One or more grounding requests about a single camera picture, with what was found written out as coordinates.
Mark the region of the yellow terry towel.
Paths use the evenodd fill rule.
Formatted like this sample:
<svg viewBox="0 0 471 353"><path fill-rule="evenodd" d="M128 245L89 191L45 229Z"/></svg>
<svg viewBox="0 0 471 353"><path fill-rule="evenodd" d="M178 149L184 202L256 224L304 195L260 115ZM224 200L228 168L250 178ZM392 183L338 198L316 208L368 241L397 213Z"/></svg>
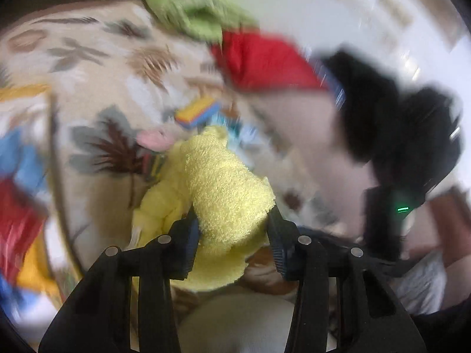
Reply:
<svg viewBox="0 0 471 353"><path fill-rule="evenodd" d="M166 234L190 209L199 220L200 241L193 270L180 289L206 292L242 277L246 260L267 242L267 215L275 194L267 178L253 174L228 149L228 132L207 126L176 142L132 215L132 246Z"/></svg>

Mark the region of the black garment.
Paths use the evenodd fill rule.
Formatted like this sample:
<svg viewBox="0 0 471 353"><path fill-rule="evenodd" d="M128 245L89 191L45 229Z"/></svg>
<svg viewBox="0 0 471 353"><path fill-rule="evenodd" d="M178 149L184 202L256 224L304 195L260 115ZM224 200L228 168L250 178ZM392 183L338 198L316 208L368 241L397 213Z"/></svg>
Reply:
<svg viewBox="0 0 471 353"><path fill-rule="evenodd" d="M344 49L321 61L344 92L340 117L347 148L356 161L366 163L395 133L398 87L378 68Z"/></svg>

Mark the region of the yellow trimmed clear storage bag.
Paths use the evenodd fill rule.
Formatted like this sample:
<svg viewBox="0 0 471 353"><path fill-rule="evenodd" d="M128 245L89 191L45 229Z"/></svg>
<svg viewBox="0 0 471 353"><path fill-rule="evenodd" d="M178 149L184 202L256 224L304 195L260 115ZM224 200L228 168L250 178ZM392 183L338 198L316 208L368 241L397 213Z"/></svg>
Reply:
<svg viewBox="0 0 471 353"><path fill-rule="evenodd" d="M26 343L36 346L82 277L63 225L49 86L1 89L1 137L17 127L22 128L23 141L37 148L45 165L47 189L30 197L45 211L46 221L26 252L16 282L10 284L1 275L1 317Z"/></svg>

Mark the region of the red zipper pouch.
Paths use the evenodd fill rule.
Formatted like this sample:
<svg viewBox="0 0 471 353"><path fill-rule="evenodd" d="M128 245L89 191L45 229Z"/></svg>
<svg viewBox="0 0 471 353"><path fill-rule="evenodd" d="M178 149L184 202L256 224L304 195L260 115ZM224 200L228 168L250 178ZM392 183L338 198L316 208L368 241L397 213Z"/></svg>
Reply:
<svg viewBox="0 0 471 353"><path fill-rule="evenodd" d="M1 275L17 280L26 252L41 231L45 211L10 178L1 179Z"/></svg>

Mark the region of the colourful striped packet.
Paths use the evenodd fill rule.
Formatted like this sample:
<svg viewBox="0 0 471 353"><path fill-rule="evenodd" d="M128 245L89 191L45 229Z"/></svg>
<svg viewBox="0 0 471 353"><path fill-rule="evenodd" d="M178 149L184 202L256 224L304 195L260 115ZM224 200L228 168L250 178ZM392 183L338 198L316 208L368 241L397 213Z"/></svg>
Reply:
<svg viewBox="0 0 471 353"><path fill-rule="evenodd" d="M142 174L146 182L154 182L166 160L164 152L147 151L143 155Z"/></svg>

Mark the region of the blue tissue pack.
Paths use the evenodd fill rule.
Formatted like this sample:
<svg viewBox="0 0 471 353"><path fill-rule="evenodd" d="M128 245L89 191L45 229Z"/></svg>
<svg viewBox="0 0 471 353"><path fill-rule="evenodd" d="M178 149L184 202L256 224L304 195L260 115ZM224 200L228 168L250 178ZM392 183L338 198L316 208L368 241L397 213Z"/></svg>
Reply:
<svg viewBox="0 0 471 353"><path fill-rule="evenodd" d="M240 118L230 118L218 114L214 124L223 126L228 132L228 148L231 151L258 150L267 145L267 137L257 126L243 122Z"/></svg>

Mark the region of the blue cloth in bag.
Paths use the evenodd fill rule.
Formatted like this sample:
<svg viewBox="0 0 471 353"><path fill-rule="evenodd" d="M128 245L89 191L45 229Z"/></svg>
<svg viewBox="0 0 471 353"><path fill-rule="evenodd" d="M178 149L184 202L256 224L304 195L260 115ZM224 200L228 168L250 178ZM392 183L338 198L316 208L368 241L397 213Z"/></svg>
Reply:
<svg viewBox="0 0 471 353"><path fill-rule="evenodd" d="M37 148L23 141L21 127L1 137L1 177L29 195L47 189L45 165Z"/></svg>

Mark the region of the red padded bag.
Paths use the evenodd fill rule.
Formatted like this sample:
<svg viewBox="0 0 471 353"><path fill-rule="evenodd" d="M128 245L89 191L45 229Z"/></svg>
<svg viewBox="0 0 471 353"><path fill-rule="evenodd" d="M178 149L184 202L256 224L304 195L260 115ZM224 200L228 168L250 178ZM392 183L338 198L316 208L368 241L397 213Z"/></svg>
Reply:
<svg viewBox="0 0 471 353"><path fill-rule="evenodd" d="M298 49L280 36L224 31L211 52L223 75L244 92L325 89Z"/></svg>

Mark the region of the pink knitted item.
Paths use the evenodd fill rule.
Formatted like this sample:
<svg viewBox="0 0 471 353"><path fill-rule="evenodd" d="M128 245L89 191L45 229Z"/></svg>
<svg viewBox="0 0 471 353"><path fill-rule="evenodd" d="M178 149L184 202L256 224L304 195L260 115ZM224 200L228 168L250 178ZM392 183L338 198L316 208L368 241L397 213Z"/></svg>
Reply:
<svg viewBox="0 0 471 353"><path fill-rule="evenodd" d="M136 141L141 147L154 152L167 151L176 142L172 133L161 128L139 131Z"/></svg>

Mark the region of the yellow blue sponge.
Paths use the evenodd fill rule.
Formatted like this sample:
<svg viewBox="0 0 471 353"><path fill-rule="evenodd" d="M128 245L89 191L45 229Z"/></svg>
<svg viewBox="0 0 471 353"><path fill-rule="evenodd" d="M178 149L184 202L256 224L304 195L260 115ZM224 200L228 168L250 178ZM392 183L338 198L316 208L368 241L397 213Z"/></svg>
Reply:
<svg viewBox="0 0 471 353"><path fill-rule="evenodd" d="M175 112L175 121L183 128L196 128L220 110L221 104L210 96L201 96Z"/></svg>

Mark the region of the leaf patterned beige blanket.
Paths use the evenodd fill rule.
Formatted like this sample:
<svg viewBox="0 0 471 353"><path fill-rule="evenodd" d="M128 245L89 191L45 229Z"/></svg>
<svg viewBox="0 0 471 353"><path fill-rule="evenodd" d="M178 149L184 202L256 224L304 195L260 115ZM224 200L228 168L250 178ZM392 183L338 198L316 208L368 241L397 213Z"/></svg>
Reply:
<svg viewBox="0 0 471 353"><path fill-rule="evenodd" d="M137 143L137 133L161 128L176 142L187 140L207 126L220 126L213 123L218 114L253 124L267 137L258 150L232 152L253 174L267 178L284 218L311 229L337 222L293 134L284 130L295 100L311 93L236 90L207 45L161 29L136 0L60 7L5 32L1 89L33 84L49 86L52 94L63 225L82 276L110 245L139 248L131 245L133 211L160 173L156 181L145 181L142 160L151 150ZM218 100L220 110L196 128L183 128L174 119L176 110L201 96ZM163 151L166 160L172 147ZM242 277L274 286L273 270L248 258Z"/></svg>

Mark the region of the green folded quilt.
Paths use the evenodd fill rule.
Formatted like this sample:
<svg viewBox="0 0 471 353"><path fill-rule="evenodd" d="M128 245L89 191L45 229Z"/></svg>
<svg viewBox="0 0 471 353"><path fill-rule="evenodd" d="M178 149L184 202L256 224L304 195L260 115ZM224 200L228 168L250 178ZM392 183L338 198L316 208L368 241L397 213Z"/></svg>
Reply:
<svg viewBox="0 0 471 353"><path fill-rule="evenodd" d="M166 28L208 43L223 41L230 29L256 28L258 22L231 0L144 0Z"/></svg>

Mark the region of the beige wall switch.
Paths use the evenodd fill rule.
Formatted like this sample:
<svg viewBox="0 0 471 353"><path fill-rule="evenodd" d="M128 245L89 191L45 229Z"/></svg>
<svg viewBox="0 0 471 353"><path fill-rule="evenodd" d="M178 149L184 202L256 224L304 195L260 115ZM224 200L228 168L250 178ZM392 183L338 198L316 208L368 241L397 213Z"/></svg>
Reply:
<svg viewBox="0 0 471 353"><path fill-rule="evenodd" d="M413 23L413 18L399 0L377 0L378 5L396 22L398 26L406 29Z"/></svg>

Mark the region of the framed wall picture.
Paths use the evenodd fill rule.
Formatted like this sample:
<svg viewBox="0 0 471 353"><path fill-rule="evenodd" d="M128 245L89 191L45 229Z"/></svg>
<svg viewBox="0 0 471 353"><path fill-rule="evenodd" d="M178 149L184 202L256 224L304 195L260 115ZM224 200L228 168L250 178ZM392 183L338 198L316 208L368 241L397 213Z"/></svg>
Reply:
<svg viewBox="0 0 471 353"><path fill-rule="evenodd" d="M466 26L451 0L417 0L440 32L449 49L465 35Z"/></svg>

